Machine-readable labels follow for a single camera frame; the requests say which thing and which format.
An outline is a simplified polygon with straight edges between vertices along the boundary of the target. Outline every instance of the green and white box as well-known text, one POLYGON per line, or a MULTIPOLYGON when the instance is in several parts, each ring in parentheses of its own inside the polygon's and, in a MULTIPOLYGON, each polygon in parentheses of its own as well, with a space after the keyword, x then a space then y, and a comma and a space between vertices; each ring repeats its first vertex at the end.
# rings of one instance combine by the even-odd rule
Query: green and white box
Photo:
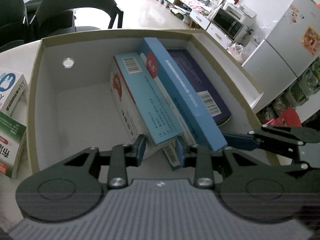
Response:
POLYGON ((0 173, 17 177, 21 152, 26 140, 26 127, 0 112, 0 173))
POLYGON ((26 86, 22 73, 0 67, 0 111, 11 115, 26 86))

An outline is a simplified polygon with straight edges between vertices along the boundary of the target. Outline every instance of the refrigerator door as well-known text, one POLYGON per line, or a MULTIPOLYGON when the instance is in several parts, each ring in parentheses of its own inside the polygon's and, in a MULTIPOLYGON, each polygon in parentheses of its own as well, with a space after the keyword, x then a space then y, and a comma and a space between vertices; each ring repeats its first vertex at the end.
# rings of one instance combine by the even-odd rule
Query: refrigerator door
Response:
POLYGON ((311 0, 293 0, 267 37, 297 76, 320 51, 320 9, 311 0))
POLYGON ((263 40, 242 65, 263 89, 263 95, 253 111, 257 113, 279 96, 296 76, 279 54, 263 40))

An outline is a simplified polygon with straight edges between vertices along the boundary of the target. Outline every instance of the red label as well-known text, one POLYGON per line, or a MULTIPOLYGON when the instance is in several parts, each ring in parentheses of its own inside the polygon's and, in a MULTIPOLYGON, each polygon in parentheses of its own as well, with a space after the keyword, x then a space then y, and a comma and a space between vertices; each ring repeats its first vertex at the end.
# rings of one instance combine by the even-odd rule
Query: red label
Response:
POLYGON ((7 164, 0 163, 0 172, 3 173, 4 175, 7 173, 7 164))
POLYGON ((2 141, 4 144, 8 144, 8 141, 4 139, 2 136, 0 136, 0 141, 2 141))
POLYGON ((120 101, 121 101, 121 97, 122 97, 122 87, 121 87, 121 82, 120 82, 120 78, 118 76, 118 74, 116 74, 114 77, 113 77, 113 80, 112 80, 112 86, 115 90, 118 91, 118 95, 119 95, 119 98, 120 98, 120 101))
POLYGON ((155 56, 151 51, 148 52, 147 56, 147 69, 152 78, 156 78, 158 75, 158 64, 155 56))

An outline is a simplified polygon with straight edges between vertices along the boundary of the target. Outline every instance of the microwave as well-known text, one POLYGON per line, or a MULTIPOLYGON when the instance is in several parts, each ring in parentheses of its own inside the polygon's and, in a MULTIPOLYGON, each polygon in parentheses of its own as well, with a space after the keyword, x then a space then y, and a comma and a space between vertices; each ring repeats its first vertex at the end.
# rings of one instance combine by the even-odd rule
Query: microwave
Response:
POLYGON ((248 32, 248 27, 239 22, 232 14, 220 8, 212 19, 220 30, 222 30, 231 40, 242 42, 248 32))

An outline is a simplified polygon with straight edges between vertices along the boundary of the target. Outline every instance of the barcode label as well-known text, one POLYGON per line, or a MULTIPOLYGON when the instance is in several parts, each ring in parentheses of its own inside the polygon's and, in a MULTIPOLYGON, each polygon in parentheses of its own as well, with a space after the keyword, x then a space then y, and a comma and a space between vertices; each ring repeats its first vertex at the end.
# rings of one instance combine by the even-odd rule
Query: barcode label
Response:
POLYGON ((165 155, 167 156, 168 161, 170 162, 170 164, 173 167, 180 165, 180 162, 179 162, 177 154, 176 154, 176 150, 173 147, 173 145, 171 145, 171 144, 167 145, 166 147, 164 147, 163 151, 164 151, 165 155))
POLYGON ((142 72, 137 60, 134 57, 126 57, 122 59, 129 74, 142 72))
POLYGON ((202 102, 204 103, 205 107, 208 109, 212 117, 221 114, 219 107, 207 90, 198 92, 197 94, 201 97, 202 102))

